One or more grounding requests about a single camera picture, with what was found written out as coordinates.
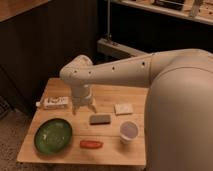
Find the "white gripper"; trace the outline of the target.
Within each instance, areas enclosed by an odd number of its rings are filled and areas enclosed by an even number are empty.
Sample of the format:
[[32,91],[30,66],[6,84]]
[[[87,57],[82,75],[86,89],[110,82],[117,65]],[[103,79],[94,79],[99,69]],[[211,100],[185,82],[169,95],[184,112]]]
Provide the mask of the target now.
[[95,104],[91,104],[93,101],[93,95],[91,91],[90,85],[77,85],[71,87],[71,98],[72,98],[72,114],[76,115],[77,113],[77,106],[86,106],[97,113]]

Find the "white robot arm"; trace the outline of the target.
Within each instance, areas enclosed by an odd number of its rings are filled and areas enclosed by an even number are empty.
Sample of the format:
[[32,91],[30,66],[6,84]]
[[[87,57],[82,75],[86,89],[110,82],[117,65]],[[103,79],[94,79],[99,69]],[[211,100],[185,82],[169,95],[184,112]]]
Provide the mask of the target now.
[[99,65],[79,55],[60,78],[75,107],[92,102],[92,84],[146,88],[146,171],[213,171],[213,53],[180,49]]

